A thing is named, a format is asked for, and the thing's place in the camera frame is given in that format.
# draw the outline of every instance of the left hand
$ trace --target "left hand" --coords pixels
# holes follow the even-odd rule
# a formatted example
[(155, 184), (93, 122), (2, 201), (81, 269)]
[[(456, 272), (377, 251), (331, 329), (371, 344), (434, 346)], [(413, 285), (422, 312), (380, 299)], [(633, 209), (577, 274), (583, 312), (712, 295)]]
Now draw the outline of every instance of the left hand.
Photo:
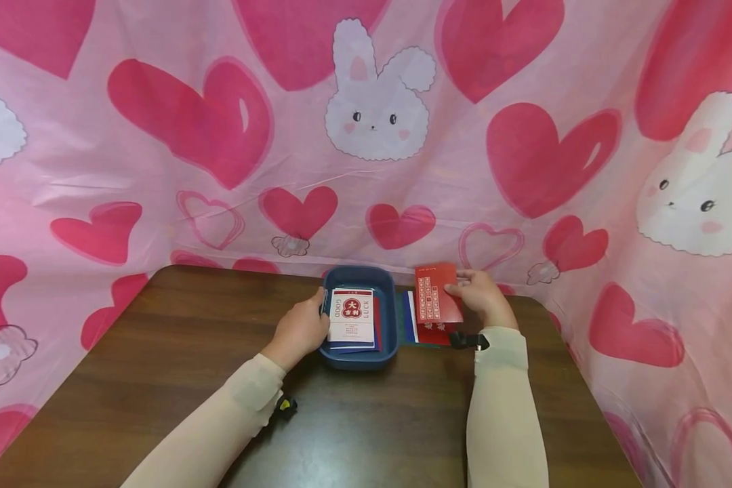
[(324, 291), (320, 287), (313, 297), (296, 303), (285, 313), (262, 354), (289, 371), (304, 356), (319, 348), (331, 327), (328, 315), (319, 313), (323, 297)]

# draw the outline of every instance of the black clip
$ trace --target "black clip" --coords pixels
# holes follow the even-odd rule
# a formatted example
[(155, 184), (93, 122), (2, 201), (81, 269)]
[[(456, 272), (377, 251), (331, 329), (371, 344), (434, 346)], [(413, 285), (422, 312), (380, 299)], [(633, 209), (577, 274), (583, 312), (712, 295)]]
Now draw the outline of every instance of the black clip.
[(462, 332), (451, 332), (447, 334), (447, 337), (453, 349), (477, 348), (477, 350), (485, 350), (491, 345), (488, 339), (485, 339), (485, 336), (481, 334), (466, 335)]
[(293, 399), (292, 396), (287, 396), (285, 394), (279, 397), (277, 406), (274, 408), (274, 414), (283, 418), (283, 420), (290, 420), (297, 411), (298, 402)]

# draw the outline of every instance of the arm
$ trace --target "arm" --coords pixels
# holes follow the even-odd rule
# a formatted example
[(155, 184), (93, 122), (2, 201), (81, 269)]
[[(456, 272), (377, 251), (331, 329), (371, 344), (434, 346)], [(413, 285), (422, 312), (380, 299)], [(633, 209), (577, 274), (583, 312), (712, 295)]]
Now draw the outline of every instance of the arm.
[(467, 422), (470, 488), (546, 488), (548, 465), (529, 385), (526, 339), (487, 273), (459, 271), (446, 291), (480, 315), (490, 346), (474, 354)]
[(318, 348), (329, 320), (320, 317), (322, 288), (296, 304), (277, 325), (272, 342), (174, 428), (123, 488), (216, 488), (244, 447), (268, 424), (285, 372)]

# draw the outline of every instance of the pink fabric backdrop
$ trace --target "pink fabric backdrop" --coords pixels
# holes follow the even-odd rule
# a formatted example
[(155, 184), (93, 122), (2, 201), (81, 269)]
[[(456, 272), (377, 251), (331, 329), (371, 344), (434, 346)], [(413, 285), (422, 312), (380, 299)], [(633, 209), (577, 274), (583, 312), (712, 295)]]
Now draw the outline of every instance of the pink fabric backdrop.
[(0, 454), (163, 266), (438, 260), (732, 487), (732, 0), (0, 1)]

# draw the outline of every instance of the stack of cards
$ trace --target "stack of cards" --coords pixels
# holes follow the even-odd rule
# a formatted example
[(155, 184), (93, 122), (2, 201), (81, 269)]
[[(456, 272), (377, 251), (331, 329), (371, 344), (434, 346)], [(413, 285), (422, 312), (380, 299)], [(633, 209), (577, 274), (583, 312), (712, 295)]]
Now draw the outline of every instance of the stack of cards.
[(380, 350), (380, 301), (371, 289), (331, 292), (330, 349), (340, 354)]

